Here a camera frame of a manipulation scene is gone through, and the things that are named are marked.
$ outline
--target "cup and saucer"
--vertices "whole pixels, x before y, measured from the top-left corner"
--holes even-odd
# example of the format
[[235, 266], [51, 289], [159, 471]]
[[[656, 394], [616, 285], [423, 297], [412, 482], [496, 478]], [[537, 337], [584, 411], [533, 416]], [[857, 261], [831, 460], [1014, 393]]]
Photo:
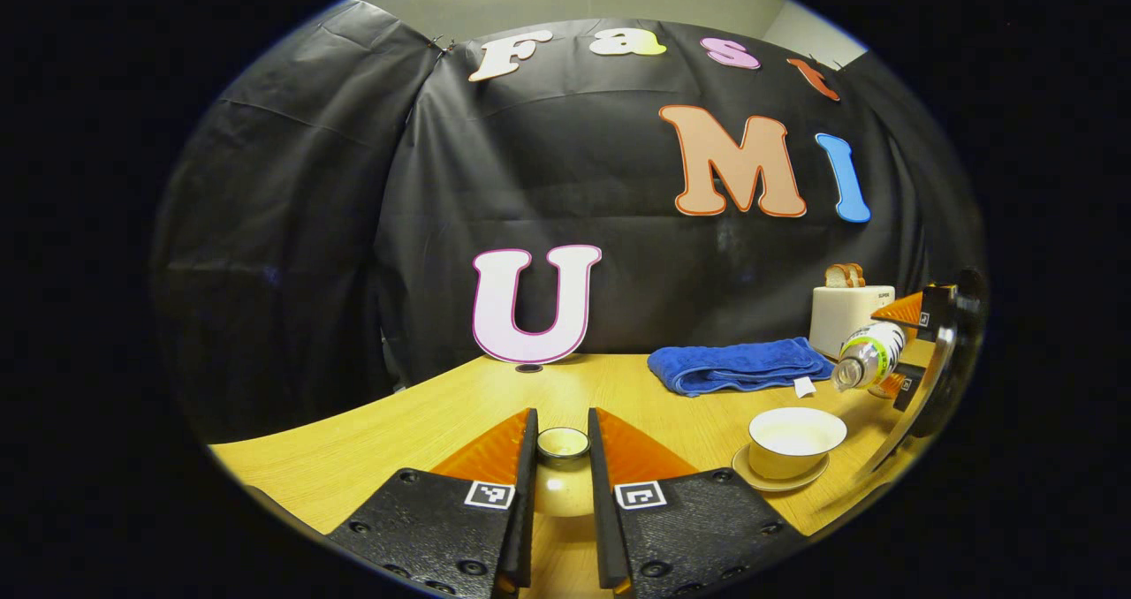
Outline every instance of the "cup and saucer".
[[836, 415], [809, 407], [780, 407], [756, 415], [751, 442], [731, 459], [731, 468], [765, 492], [803, 487], [829, 467], [829, 451], [848, 435]]

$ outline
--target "wall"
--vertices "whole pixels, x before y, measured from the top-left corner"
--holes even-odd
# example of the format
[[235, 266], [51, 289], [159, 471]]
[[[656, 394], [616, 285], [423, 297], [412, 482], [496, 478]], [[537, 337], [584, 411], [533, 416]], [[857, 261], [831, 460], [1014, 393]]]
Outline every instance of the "wall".
[[762, 40], [804, 55], [812, 53], [828, 67], [836, 63], [844, 67], [866, 51], [849, 35], [796, 2], [785, 2]]

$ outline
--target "cutout letter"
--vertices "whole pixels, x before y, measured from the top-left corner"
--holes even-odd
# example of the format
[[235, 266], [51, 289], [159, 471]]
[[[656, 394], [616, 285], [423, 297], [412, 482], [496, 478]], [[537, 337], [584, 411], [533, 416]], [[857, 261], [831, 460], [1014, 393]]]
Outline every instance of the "cutout letter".
[[699, 44], [708, 49], [708, 59], [726, 67], [742, 67], [743, 69], [757, 69], [761, 63], [746, 53], [746, 47], [735, 43], [733, 40], [702, 38]]
[[581, 345], [589, 325], [589, 269], [601, 261], [596, 245], [562, 245], [546, 261], [558, 269], [558, 316], [542, 333], [515, 325], [518, 274], [529, 266], [526, 250], [490, 250], [475, 258], [480, 285], [475, 290], [472, 330], [475, 341], [507, 363], [553, 363]]
[[818, 89], [818, 92], [821, 92], [821, 95], [824, 95], [828, 99], [832, 99], [834, 103], [839, 103], [840, 96], [837, 95], [837, 92], [832, 92], [831, 88], [826, 87], [824, 76], [819, 75], [817, 69], [809, 67], [804, 60], [788, 59], [786, 62], [796, 67], [797, 71], [801, 71], [801, 75], [805, 76], [805, 79], [809, 80], [809, 84], [813, 85], [813, 88]]
[[872, 211], [864, 203], [864, 196], [860, 192], [856, 168], [852, 165], [852, 147], [847, 141], [827, 132], [817, 133], [817, 144], [824, 148], [829, 160], [832, 162], [832, 175], [836, 175], [837, 190], [840, 191], [840, 201], [837, 201], [837, 214], [840, 219], [851, 220], [853, 224], [864, 224], [865, 220], [872, 219]]
[[519, 60], [529, 59], [534, 54], [534, 41], [549, 43], [553, 36], [550, 31], [536, 31], [484, 43], [483, 63], [480, 63], [480, 69], [476, 72], [467, 76], [468, 83], [481, 83], [484, 79], [493, 79], [493, 77], [517, 71], [518, 63], [510, 61], [512, 55]]
[[667, 51], [667, 47], [663, 46], [650, 31], [619, 28], [619, 31], [599, 31], [596, 36], [597, 40], [590, 44], [589, 51], [602, 55], [623, 55], [625, 53], [658, 55]]
[[714, 168], [743, 212], [754, 200], [760, 177], [762, 197], [758, 198], [758, 207], [763, 212], [775, 217], [805, 214], [805, 201], [797, 192], [785, 148], [785, 124], [751, 115], [742, 144], [735, 144], [705, 108], [673, 104], [662, 107], [659, 116], [674, 125], [683, 151], [684, 191], [675, 198], [680, 212], [690, 216], [723, 212], [726, 197], [715, 191]]

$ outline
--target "black fabric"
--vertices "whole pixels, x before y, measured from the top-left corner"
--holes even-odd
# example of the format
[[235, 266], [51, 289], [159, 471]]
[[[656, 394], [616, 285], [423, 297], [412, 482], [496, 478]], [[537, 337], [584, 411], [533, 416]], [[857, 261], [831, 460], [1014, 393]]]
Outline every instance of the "black fabric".
[[[659, 55], [597, 55], [604, 28], [656, 33]], [[549, 28], [512, 75], [468, 83], [485, 40]], [[756, 71], [707, 55], [737, 41]], [[187, 145], [162, 206], [153, 293], [178, 396], [205, 442], [311, 423], [482, 354], [472, 335], [489, 249], [525, 249], [517, 325], [556, 309], [550, 249], [598, 245], [580, 353], [649, 354], [808, 335], [828, 264], [855, 261], [898, 294], [981, 266], [981, 222], [949, 144], [866, 53], [798, 54], [655, 20], [530, 25], [439, 57], [420, 33], [348, 0], [311, 19], [227, 87]], [[803, 217], [687, 217], [675, 128], [659, 108], [706, 108], [740, 140], [779, 120]], [[847, 140], [872, 218], [837, 216], [819, 132]], [[724, 192], [716, 180], [716, 189]]]
[[187, 144], [158, 216], [152, 289], [202, 441], [391, 393], [371, 244], [394, 148], [438, 55], [348, 0], [248, 68]]
[[966, 268], [984, 277], [988, 270], [985, 224], [969, 171], [938, 121], [871, 51], [844, 67], [838, 79], [875, 113], [889, 136], [900, 176], [915, 189], [935, 280], [953, 284]]
[[[667, 51], [590, 52], [594, 34], [612, 27], [653, 31]], [[484, 41], [541, 28], [554, 38], [517, 60], [517, 71], [468, 83]], [[761, 68], [716, 63], [700, 44], [705, 36], [737, 41]], [[798, 57], [709, 28], [622, 19], [530, 25], [456, 46], [420, 92], [374, 244], [385, 332], [407, 381], [482, 354], [472, 335], [472, 260], [489, 249], [534, 257], [515, 314], [525, 330], [553, 323], [556, 269], [545, 261], [549, 250], [603, 250], [579, 353], [649, 354], [808, 335], [812, 288], [832, 263], [855, 261], [870, 285], [893, 285], [900, 296], [921, 289], [933, 268], [925, 234], [950, 225], [924, 222], [923, 177], [938, 177], [926, 189], [933, 193], [961, 172], [938, 168], [949, 156], [930, 153], [938, 147], [929, 140], [903, 144], [918, 129], [890, 131], [896, 121], [872, 107], [880, 84], [866, 83], [867, 69], [856, 79], [808, 59], [839, 93], [834, 103], [787, 63]], [[757, 205], [741, 212], [729, 197], [718, 216], [679, 212], [683, 162], [675, 128], [658, 115], [666, 104], [706, 108], [735, 140], [748, 116], [784, 123], [805, 216], [769, 217]], [[836, 179], [819, 132], [851, 145], [872, 211], [865, 224], [837, 216]], [[914, 159], [906, 155], [924, 147]], [[948, 203], [952, 197], [934, 208], [944, 214]], [[949, 233], [933, 236], [939, 249], [950, 248], [949, 240]], [[953, 260], [941, 250], [933, 257]]]

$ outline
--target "folded towel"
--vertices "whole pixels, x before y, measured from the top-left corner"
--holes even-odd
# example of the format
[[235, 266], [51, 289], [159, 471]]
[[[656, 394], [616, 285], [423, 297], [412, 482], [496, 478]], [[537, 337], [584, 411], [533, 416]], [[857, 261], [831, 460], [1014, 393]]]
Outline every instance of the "folded towel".
[[648, 368], [668, 390], [693, 398], [727, 387], [753, 392], [792, 385], [802, 376], [827, 381], [834, 365], [796, 337], [725, 348], [663, 348], [648, 357]]

